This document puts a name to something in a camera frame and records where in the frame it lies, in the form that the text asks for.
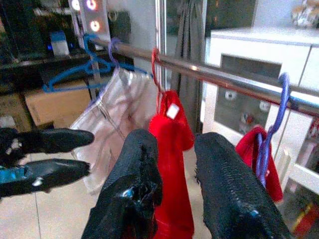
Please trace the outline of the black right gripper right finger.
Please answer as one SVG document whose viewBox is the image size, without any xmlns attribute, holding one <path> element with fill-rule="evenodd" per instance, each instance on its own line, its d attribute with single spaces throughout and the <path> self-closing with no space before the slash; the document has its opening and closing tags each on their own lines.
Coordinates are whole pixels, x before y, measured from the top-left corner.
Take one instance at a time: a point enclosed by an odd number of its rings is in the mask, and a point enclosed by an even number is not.
<svg viewBox="0 0 319 239">
<path fill-rule="evenodd" d="M 224 136 L 200 134 L 194 150 L 212 239 L 292 239 L 271 197 Z"/>
</svg>

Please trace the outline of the brown cardboard box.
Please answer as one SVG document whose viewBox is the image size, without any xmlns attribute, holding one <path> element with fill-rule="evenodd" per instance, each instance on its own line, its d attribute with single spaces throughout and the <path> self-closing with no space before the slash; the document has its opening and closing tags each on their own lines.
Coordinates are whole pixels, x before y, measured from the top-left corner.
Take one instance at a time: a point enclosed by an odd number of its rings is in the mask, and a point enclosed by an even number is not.
<svg viewBox="0 0 319 239">
<path fill-rule="evenodd" d="M 24 93 L 27 108 L 36 126 L 68 117 L 78 117 L 91 102 L 88 89 L 46 93 L 36 89 Z"/>
</svg>

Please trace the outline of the grey hanging fabric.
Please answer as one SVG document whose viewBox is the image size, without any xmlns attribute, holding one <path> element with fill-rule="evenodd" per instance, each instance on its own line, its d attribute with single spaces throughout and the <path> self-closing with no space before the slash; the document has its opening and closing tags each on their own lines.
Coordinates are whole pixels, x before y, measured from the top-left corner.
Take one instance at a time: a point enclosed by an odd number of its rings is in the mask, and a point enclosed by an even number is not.
<svg viewBox="0 0 319 239">
<path fill-rule="evenodd" d="M 182 0 L 175 57 L 202 62 L 203 48 L 202 0 Z M 192 132 L 199 133 L 202 82 L 172 72 L 170 88 L 177 92 Z"/>
</svg>

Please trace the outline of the red and yellow box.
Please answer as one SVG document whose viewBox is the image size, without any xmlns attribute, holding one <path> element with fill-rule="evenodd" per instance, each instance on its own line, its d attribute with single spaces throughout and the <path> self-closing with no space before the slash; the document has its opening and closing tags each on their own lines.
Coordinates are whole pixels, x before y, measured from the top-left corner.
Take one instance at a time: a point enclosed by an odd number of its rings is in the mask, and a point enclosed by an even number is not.
<svg viewBox="0 0 319 239">
<path fill-rule="evenodd" d="M 298 239 L 303 239 L 318 218 L 319 207 L 313 203 L 309 203 L 297 217 L 292 227 L 293 235 Z"/>
</svg>

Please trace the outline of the beige decor item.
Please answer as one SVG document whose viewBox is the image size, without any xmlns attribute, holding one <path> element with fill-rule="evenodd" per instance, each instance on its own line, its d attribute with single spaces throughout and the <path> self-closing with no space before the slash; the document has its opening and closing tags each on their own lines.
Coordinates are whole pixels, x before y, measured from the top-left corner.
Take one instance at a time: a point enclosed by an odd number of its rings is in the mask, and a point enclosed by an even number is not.
<svg viewBox="0 0 319 239">
<path fill-rule="evenodd" d="M 302 0 L 292 10 L 292 23 L 301 28 L 317 28 L 319 25 L 319 0 Z"/>
</svg>

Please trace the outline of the red plastic hanger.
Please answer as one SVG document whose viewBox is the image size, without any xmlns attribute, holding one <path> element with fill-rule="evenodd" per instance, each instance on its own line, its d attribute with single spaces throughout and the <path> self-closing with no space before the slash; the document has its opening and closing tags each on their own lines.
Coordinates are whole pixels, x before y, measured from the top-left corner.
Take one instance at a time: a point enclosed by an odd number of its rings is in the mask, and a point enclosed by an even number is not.
<svg viewBox="0 0 319 239">
<path fill-rule="evenodd" d="M 152 55 L 151 55 L 152 75 L 153 75 L 154 84 L 156 85 L 158 89 L 158 95 L 157 95 L 158 100 L 160 99 L 160 96 L 162 94 L 160 82 L 158 81 L 157 74 L 156 74 L 156 64 L 160 62 L 159 53 L 160 53 L 159 50 L 155 47 L 153 48 Z"/>
</svg>

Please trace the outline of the silver vertical door frame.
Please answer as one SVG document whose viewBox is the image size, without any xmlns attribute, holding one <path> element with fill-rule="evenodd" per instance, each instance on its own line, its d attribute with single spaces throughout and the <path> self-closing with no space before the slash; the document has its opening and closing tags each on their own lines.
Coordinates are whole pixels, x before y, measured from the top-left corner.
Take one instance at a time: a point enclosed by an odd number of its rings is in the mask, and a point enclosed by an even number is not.
<svg viewBox="0 0 319 239">
<path fill-rule="evenodd" d="M 156 47 L 166 55 L 166 0 L 155 0 Z M 167 71 L 165 67 L 156 66 L 156 74 L 163 90 L 166 89 Z"/>
</svg>

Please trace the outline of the white cabinet with glass doors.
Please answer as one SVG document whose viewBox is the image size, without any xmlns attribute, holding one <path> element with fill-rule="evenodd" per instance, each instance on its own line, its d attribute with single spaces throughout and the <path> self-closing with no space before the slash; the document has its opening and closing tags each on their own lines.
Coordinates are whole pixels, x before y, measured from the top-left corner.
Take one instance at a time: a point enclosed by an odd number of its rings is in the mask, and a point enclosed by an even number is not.
<svg viewBox="0 0 319 239">
<path fill-rule="evenodd" d="M 319 93 L 319 29 L 239 28 L 214 30 L 206 63 L 231 74 L 277 83 L 288 73 L 291 86 Z M 232 144 L 254 126 L 274 124 L 278 106 L 216 85 L 206 85 L 203 132 L 217 132 Z M 319 117 L 286 110 L 272 137 L 283 201 L 278 204 L 292 227 L 309 203 L 319 207 Z M 303 239 L 319 239 L 319 218 Z"/>
</svg>

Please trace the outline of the white and blue container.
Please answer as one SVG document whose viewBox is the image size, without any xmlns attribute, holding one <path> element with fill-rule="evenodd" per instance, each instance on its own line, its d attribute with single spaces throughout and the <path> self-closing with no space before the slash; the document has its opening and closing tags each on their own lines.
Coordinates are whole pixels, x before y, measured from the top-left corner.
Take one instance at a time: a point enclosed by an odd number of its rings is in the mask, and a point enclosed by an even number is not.
<svg viewBox="0 0 319 239">
<path fill-rule="evenodd" d="M 63 31 L 51 32 L 50 39 L 54 56 L 69 55 L 68 44 Z"/>
</svg>

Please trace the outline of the silvery white garment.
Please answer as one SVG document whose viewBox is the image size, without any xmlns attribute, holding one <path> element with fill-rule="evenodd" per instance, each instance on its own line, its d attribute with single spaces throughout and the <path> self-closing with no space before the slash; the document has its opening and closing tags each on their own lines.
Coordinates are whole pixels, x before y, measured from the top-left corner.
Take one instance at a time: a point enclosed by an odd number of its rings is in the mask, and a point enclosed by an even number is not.
<svg viewBox="0 0 319 239">
<path fill-rule="evenodd" d="M 95 137 L 90 145 L 72 152 L 76 160 L 90 164 L 90 174 L 83 179 L 89 194 L 99 194 L 127 135 L 138 128 L 148 129 L 156 113 L 157 92 L 151 76 L 117 69 L 96 100 L 70 126 Z"/>
</svg>

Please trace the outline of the empty blue plastic hanger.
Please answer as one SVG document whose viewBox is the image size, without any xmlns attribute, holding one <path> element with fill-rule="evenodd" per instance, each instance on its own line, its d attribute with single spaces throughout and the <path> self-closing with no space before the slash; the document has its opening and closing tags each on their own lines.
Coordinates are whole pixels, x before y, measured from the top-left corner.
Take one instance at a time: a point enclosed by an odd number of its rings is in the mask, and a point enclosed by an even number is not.
<svg viewBox="0 0 319 239">
<path fill-rule="evenodd" d="M 81 87 L 73 87 L 73 88 L 56 88 L 54 85 L 61 82 L 65 78 L 78 73 L 78 72 L 84 72 L 87 75 L 94 75 L 97 73 L 109 73 L 114 67 L 110 67 L 108 65 L 108 62 L 100 57 L 98 55 L 91 51 L 88 47 L 88 42 L 94 42 L 95 40 L 98 40 L 99 37 L 95 34 L 85 34 L 84 35 L 84 49 L 86 53 L 88 53 L 91 57 L 87 63 L 83 65 L 79 65 L 73 68 L 70 68 L 57 76 L 53 77 L 47 84 L 44 84 L 42 86 L 43 90 L 46 93 L 56 93 L 56 92 L 68 92 L 68 91 L 75 91 L 75 90 L 83 90 L 83 89 L 98 89 L 101 88 L 103 85 L 106 85 L 106 83 L 96 83 L 93 85 L 89 86 L 81 86 Z M 126 64 L 126 63 L 120 63 L 121 68 L 130 70 L 130 71 L 135 71 L 135 72 L 140 72 L 144 74 L 148 74 L 147 71 L 145 71 L 142 68 L 136 67 L 134 65 Z"/>
</svg>

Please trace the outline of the steel clothes rail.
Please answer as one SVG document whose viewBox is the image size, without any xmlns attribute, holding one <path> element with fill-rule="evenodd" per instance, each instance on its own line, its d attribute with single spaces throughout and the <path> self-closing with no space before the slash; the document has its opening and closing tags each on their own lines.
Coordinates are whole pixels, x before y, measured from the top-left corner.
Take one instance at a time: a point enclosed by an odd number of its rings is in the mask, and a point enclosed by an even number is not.
<svg viewBox="0 0 319 239">
<path fill-rule="evenodd" d="M 152 60 L 152 50 L 137 48 L 121 42 L 112 43 L 111 41 L 101 40 L 99 38 L 93 38 L 90 41 L 103 47 L 112 46 L 113 51 L 120 55 L 137 57 L 150 62 Z M 279 105 L 281 101 L 283 87 L 281 84 L 271 80 L 256 81 L 221 71 L 218 68 L 205 64 L 177 59 L 159 52 L 156 53 L 155 63 L 174 72 L 234 90 L 272 104 Z M 290 86 L 290 96 L 287 107 L 309 116 L 319 117 L 319 93 L 307 88 Z"/>
</svg>

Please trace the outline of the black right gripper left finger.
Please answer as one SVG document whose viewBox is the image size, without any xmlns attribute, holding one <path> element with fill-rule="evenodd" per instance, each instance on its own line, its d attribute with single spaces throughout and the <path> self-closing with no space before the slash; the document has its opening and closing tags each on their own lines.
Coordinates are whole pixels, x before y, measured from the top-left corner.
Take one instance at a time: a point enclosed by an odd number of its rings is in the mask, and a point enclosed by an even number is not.
<svg viewBox="0 0 319 239">
<path fill-rule="evenodd" d="M 162 201 L 158 144 L 145 129 L 130 132 L 90 211 L 81 239 L 153 239 Z"/>
</svg>

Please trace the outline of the black shelf unit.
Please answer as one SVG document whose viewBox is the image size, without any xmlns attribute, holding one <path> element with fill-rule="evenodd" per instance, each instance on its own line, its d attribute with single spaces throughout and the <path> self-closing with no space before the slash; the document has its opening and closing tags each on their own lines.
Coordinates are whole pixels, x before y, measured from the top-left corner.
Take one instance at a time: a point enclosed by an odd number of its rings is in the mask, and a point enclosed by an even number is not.
<svg viewBox="0 0 319 239">
<path fill-rule="evenodd" d="M 77 0 L 0 0 L 0 93 L 22 92 L 89 60 L 72 15 Z M 68 54 L 56 56 L 51 33 L 62 31 Z"/>
</svg>

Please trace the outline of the violet blue plastic hanger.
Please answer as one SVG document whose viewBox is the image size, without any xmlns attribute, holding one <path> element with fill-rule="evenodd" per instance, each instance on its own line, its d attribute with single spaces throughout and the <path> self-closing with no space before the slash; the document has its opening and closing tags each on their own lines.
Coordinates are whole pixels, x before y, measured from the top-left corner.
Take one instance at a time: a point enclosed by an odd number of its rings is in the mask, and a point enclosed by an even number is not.
<svg viewBox="0 0 319 239">
<path fill-rule="evenodd" d="M 279 76 L 279 82 L 282 83 L 281 101 L 278 114 L 273 126 L 269 128 L 267 136 L 263 139 L 262 134 L 258 133 L 256 139 L 258 141 L 258 156 L 256 161 L 256 176 L 261 184 L 266 187 L 266 172 L 268 170 L 270 158 L 270 143 L 272 136 L 278 131 L 284 118 L 287 103 L 290 97 L 290 78 L 288 73 Z"/>
</svg>

